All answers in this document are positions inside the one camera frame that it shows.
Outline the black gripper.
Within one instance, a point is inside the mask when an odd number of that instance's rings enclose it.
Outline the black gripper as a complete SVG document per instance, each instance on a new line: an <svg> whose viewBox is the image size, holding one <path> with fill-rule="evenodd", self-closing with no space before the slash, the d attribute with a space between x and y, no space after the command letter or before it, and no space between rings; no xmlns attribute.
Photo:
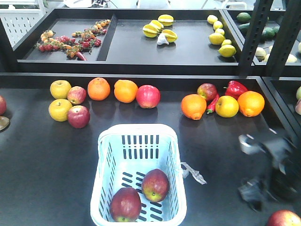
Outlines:
<svg viewBox="0 0 301 226"><path fill-rule="evenodd" d="M265 158L264 171L239 188L243 201L261 211L267 200L297 202L301 198L301 145L284 134L240 135L241 151Z"/></svg>

